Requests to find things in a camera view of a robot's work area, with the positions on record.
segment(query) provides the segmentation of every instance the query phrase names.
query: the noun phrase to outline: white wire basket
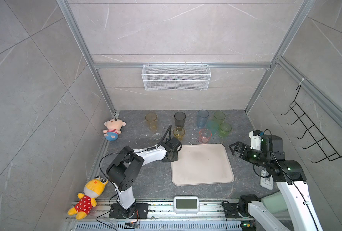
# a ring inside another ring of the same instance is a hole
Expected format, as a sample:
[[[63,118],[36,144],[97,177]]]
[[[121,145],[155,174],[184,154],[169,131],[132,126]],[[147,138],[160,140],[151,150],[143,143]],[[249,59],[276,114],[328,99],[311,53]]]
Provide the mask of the white wire basket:
[[[145,90],[207,90],[211,71],[206,64],[144,65]]]

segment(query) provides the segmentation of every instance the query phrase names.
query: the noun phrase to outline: robotic arm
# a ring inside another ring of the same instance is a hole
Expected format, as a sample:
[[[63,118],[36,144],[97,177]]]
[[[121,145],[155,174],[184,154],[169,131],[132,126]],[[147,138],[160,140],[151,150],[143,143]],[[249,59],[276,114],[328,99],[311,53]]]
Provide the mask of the robotic arm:
[[[265,135],[260,130],[250,132],[249,137],[250,146],[242,142],[230,145],[232,154],[266,168],[284,197],[295,231],[322,231],[303,169],[298,162],[285,160],[283,140],[275,135]],[[288,230],[255,195],[240,197],[239,213],[245,217],[251,215],[266,230]]]
[[[130,218],[135,211],[136,201],[132,194],[132,184],[141,167],[155,160],[173,162],[179,159],[178,152],[181,150],[182,144],[175,137],[171,139],[171,128],[170,125],[160,142],[152,147],[145,149],[124,147],[108,166],[106,173],[109,181],[115,187],[118,203],[125,218]],[[168,138],[163,142],[167,132],[169,133]]]

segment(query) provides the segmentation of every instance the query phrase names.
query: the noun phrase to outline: striped shirt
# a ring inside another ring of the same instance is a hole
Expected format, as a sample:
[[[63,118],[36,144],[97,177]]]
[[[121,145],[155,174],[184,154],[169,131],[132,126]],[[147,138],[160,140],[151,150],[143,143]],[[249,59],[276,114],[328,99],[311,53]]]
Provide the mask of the striped shirt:
[[[108,132],[113,132],[113,133],[118,134],[117,129],[108,129],[106,133],[108,133]]]

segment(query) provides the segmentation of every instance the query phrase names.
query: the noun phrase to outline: black wire rack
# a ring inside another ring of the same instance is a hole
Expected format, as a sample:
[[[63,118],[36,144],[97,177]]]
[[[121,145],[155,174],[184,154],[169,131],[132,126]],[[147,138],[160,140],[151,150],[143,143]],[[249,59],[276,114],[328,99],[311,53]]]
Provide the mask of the black wire rack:
[[[342,155],[340,155],[340,154],[335,150],[335,148],[331,145],[331,143],[328,141],[328,139],[322,134],[322,132],[320,131],[320,129],[318,129],[318,127],[316,126],[316,124],[313,123],[312,119],[304,112],[304,110],[303,110],[303,109],[299,106],[299,104],[296,102],[296,99],[297,99],[297,96],[298,96],[298,93],[299,93],[299,90],[300,90],[300,89],[301,89],[301,86],[299,85],[299,86],[296,88],[296,90],[298,90],[298,91],[297,91],[297,94],[295,95],[295,98],[294,98],[293,102],[289,105],[289,106],[290,106],[290,109],[289,109],[285,114],[281,114],[281,115],[284,116],[284,115],[286,115],[289,111],[293,111],[294,114],[297,116],[297,119],[296,119],[293,123],[288,124],[288,125],[290,126],[290,125],[293,125],[295,122],[300,121],[300,122],[303,124],[303,126],[306,128],[306,131],[303,133],[302,137],[300,137],[300,138],[297,137],[297,138],[298,138],[298,139],[302,139],[302,138],[304,137],[304,135],[308,132],[308,133],[311,135],[311,137],[313,138],[313,140],[315,141],[314,144],[312,144],[312,145],[310,145],[310,146],[308,146],[308,147],[302,147],[302,148],[303,148],[303,149],[308,149],[308,148],[312,147],[313,145],[317,145],[317,146],[321,149],[322,153],[325,155],[325,158],[323,158],[323,159],[321,159],[321,160],[319,160],[319,161],[316,161],[316,162],[313,162],[313,161],[312,161],[312,163],[318,163],[318,162],[320,162],[320,161],[322,161],[322,160],[325,160],[325,159],[328,159],[329,161],[333,161],[333,160],[342,158]],[[297,113],[294,111],[294,109],[293,109],[293,107],[294,107],[295,105],[297,105],[298,108],[302,111],[302,114],[301,114],[300,116],[298,116],[298,114],[297,114]],[[310,122],[311,122],[310,125],[307,125],[307,126],[306,126],[306,124],[302,121],[301,118],[303,118],[304,116],[307,117],[307,118],[310,120]],[[313,129],[316,129],[316,130],[321,134],[321,136],[322,136],[322,138],[319,139],[318,141],[315,139],[315,137],[313,136],[313,134],[312,134],[311,131],[310,131],[310,129],[311,129],[312,127],[314,127]],[[333,149],[334,153],[328,156],[328,155],[325,153],[325,151],[323,150],[323,148],[321,147],[321,145],[319,145],[319,142],[320,142],[320,141],[323,141],[323,142],[325,141],[325,142],[327,142],[327,143],[330,145],[330,147]]]

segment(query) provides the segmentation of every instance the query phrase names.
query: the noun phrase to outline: red polka dot outfit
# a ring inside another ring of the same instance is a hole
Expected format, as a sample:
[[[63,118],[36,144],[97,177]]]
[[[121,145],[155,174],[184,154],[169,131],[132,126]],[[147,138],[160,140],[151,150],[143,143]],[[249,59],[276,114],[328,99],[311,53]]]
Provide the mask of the red polka dot outfit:
[[[75,205],[76,212],[86,212],[86,214],[89,214],[91,207],[91,197],[86,195]]]

